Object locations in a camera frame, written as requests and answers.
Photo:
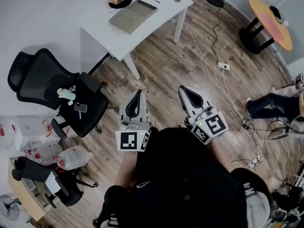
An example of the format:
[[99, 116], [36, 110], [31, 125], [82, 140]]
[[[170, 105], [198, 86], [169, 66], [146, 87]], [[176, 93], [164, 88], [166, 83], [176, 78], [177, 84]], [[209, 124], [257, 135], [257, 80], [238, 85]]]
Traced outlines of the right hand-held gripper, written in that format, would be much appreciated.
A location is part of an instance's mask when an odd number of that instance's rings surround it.
[[223, 113], [211, 106], [209, 94], [205, 90], [182, 85], [179, 86], [178, 95], [183, 110], [190, 117], [191, 132], [204, 145], [215, 141], [228, 130]]

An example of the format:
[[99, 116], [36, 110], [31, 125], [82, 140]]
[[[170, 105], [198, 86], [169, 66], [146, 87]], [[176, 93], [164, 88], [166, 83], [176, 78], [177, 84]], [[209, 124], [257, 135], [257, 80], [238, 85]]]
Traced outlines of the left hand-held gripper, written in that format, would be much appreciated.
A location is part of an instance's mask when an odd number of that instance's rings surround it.
[[119, 115], [119, 128], [115, 132], [117, 149], [144, 152], [152, 131], [145, 93], [138, 89], [127, 96], [120, 106]]

